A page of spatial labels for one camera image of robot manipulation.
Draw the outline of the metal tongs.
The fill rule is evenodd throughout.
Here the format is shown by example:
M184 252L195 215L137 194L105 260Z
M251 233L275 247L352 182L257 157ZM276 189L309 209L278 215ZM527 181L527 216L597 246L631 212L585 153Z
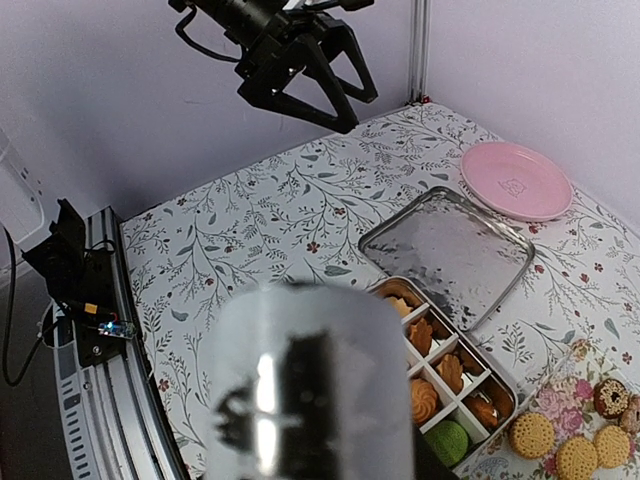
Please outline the metal tongs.
M209 349L209 479L410 479L401 320L345 287L273 286L222 309Z

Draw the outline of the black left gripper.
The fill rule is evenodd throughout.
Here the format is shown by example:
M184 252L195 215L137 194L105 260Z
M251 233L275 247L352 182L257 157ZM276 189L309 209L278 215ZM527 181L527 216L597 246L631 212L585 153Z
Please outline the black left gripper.
M358 84L335 75L331 64L344 55ZM239 95L263 110L338 133L358 123L347 96L369 104L378 91L353 30L325 14L278 14L236 68L243 78Z

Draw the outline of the small swirl butter cookie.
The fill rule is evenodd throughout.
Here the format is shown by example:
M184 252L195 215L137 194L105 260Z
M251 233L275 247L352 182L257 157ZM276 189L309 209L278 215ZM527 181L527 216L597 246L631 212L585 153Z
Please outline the small swirl butter cookie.
M421 426L438 412L439 395L434 386L422 378L410 381L410 394L413 421Z

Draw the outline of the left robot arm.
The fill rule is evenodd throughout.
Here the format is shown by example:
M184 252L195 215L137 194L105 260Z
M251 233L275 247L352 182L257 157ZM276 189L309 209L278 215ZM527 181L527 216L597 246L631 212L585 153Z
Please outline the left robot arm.
M327 11L355 12L363 1L171 1L186 16L175 32L189 47L234 63L243 82L238 94L255 108L303 120L337 133L358 125L349 100L370 103L378 97L352 28ZM241 48L238 58L216 53L186 32L198 13L208 15ZM289 95L285 88L299 74L315 81L334 108L332 113Z

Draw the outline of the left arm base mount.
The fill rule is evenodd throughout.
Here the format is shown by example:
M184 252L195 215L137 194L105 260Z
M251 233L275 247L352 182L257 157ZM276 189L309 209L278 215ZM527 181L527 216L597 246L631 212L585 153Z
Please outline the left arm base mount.
M44 278L62 319L71 324L79 364L94 367L124 356L137 336L118 282L122 245L107 231L90 239L92 222L68 200L57 204L57 218L45 222L44 239L23 258Z

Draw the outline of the green sandwich cookie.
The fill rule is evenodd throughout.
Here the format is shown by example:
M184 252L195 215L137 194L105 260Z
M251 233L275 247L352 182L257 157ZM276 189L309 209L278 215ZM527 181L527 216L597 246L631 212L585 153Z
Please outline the green sandwich cookie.
M427 445L448 468L464 459L469 450L469 437L455 421L442 420L424 434Z

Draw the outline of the silver tin lid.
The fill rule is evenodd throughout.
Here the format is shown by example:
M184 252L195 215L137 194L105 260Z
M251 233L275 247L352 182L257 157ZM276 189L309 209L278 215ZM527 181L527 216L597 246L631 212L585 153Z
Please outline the silver tin lid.
M442 186L364 234L358 249L412 281L463 332L492 315L535 257L530 240Z

